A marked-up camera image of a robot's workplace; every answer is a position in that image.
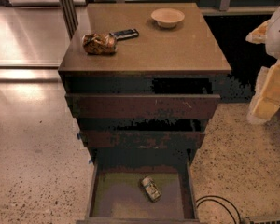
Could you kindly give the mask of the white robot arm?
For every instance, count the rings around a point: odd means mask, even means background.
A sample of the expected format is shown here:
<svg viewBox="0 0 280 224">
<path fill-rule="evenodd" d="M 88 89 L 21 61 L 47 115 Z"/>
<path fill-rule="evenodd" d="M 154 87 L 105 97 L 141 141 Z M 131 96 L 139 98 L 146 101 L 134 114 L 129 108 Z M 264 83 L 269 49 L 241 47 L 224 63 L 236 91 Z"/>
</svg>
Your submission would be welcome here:
<svg viewBox="0 0 280 224">
<path fill-rule="evenodd" d="M 250 124 L 259 125 L 269 121 L 280 108 L 280 7 L 245 40 L 264 44 L 266 53 L 276 59 L 270 68 L 260 68 L 255 95 L 249 104 L 246 118 Z"/>
</svg>

